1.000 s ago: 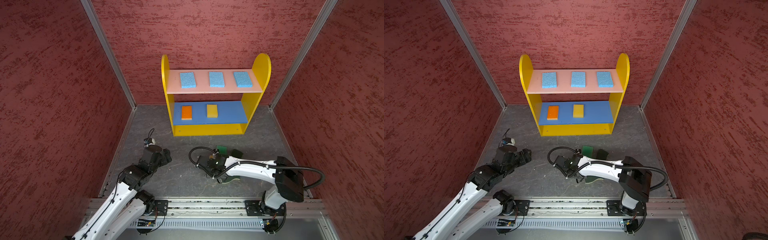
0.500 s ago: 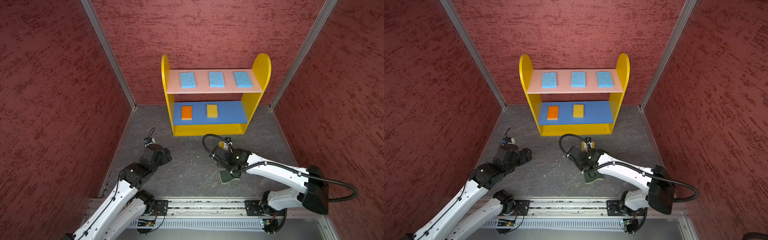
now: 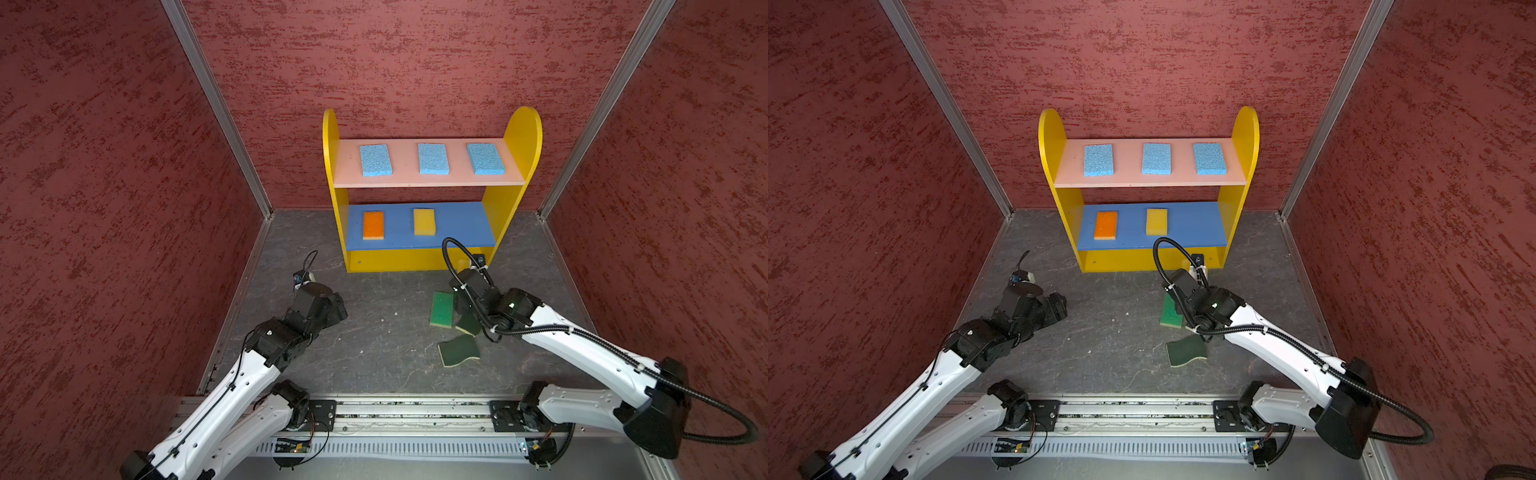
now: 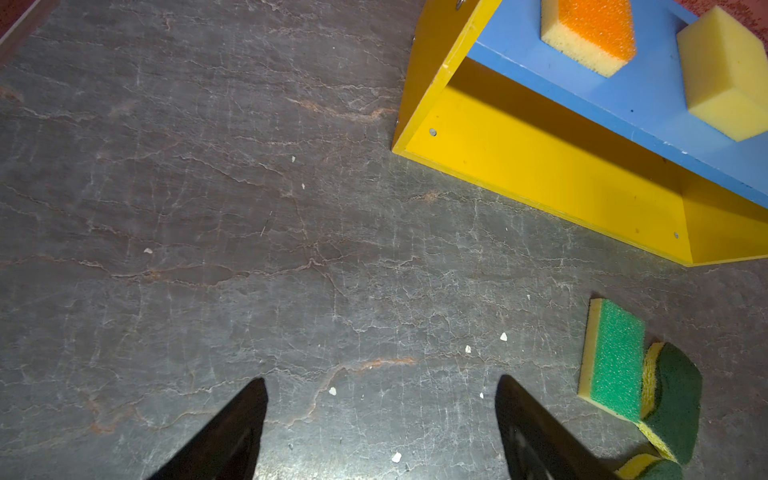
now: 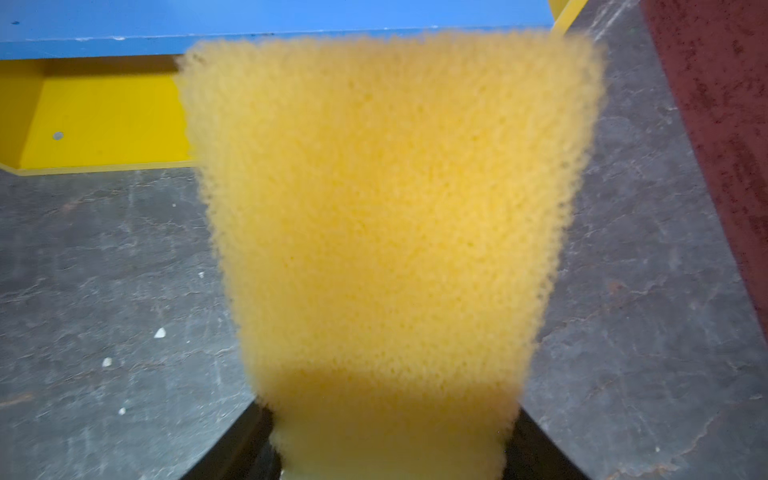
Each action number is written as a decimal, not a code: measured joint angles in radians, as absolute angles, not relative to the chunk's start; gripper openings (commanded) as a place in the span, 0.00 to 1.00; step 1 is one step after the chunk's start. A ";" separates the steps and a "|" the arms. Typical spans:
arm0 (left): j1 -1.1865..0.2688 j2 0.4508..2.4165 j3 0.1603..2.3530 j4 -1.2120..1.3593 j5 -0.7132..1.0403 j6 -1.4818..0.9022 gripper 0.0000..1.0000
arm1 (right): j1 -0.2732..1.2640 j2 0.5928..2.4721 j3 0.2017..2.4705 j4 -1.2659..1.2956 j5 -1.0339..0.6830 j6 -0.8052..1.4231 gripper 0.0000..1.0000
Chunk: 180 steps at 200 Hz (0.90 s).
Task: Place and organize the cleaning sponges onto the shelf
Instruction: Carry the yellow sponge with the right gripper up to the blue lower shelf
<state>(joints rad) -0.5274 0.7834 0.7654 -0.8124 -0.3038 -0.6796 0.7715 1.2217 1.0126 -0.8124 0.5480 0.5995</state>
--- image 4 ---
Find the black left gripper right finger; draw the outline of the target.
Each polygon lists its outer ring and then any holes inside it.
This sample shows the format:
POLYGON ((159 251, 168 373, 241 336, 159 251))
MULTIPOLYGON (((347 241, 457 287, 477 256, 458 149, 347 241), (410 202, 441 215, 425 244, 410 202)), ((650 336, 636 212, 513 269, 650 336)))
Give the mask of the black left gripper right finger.
POLYGON ((512 479, 617 477, 508 374, 498 381, 495 413, 512 479))

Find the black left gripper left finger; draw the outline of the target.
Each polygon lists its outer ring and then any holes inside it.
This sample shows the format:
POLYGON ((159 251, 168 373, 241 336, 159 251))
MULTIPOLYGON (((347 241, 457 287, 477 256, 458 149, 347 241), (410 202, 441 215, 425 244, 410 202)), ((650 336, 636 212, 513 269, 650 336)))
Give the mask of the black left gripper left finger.
POLYGON ((265 380, 251 380, 151 477, 252 479, 258 461, 267 405, 265 380))

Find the orange sponge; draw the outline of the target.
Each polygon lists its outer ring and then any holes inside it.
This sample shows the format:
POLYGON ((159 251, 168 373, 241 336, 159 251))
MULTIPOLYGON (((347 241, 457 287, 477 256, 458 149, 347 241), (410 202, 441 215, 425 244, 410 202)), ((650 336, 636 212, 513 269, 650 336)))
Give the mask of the orange sponge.
POLYGON ((605 78, 637 54, 629 0, 542 0, 540 38, 605 78))

